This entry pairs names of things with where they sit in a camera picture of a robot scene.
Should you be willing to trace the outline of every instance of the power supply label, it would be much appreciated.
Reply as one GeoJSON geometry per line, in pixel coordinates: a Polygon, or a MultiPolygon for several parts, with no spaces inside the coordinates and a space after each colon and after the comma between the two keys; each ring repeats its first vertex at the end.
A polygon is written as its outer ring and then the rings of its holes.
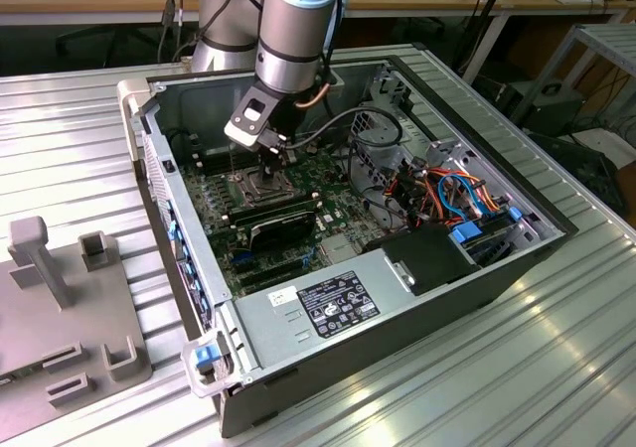
{"type": "Polygon", "coordinates": [[[321,338],[330,338],[380,314],[353,271],[298,290],[297,295],[321,338]]]}

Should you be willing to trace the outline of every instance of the desk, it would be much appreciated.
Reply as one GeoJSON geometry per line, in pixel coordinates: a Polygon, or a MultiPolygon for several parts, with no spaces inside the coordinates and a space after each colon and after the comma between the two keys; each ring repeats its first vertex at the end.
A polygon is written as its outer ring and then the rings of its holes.
{"type": "MultiPolygon", "coordinates": [[[[50,244],[93,229],[116,236],[154,370],[143,384],[4,447],[546,439],[634,445],[636,232],[430,52],[383,47],[336,52],[334,60],[386,54],[435,81],[439,94],[576,224],[578,235],[491,305],[224,441],[214,405],[190,393],[181,367],[185,332],[130,169],[115,97],[122,79],[177,74],[181,67],[2,78],[0,227],[12,214],[37,208],[50,224],[50,244]]],[[[430,108],[422,102],[413,112],[430,108]]],[[[429,128],[447,134],[443,123],[429,128]]],[[[8,256],[6,242],[0,234],[0,259],[8,256]]]]}
{"type": "MultiPolygon", "coordinates": [[[[0,0],[0,25],[95,25],[159,22],[166,0],[0,0]]],[[[451,17],[472,14],[475,0],[350,0],[349,18],[451,17]]],[[[618,23],[632,3],[610,2],[606,9],[589,3],[563,5],[556,0],[502,0],[475,52],[464,80],[472,82],[492,50],[508,18],[517,15],[611,14],[618,23]]],[[[185,20],[198,20],[198,0],[184,0],[185,20]]]]}

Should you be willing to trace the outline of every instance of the workbench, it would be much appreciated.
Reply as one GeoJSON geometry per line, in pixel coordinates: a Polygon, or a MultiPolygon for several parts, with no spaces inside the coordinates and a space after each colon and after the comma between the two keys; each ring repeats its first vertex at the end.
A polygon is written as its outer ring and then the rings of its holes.
{"type": "MultiPolygon", "coordinates": [[[[636,232],[433,54],[411,46],[341,51],[402,58],[579,229],[483,309],[223,440],[209,399],[190,393],[185,332],[141,205],[115,85],[178,65],[0,79],[0,257],[7,221],[39,214],[52,246],[117,237],[153,376],[36,428],[13,445],[634,445],[636,232]]],[[[438,137],[429,106],[413,112],[438,137]]]]}

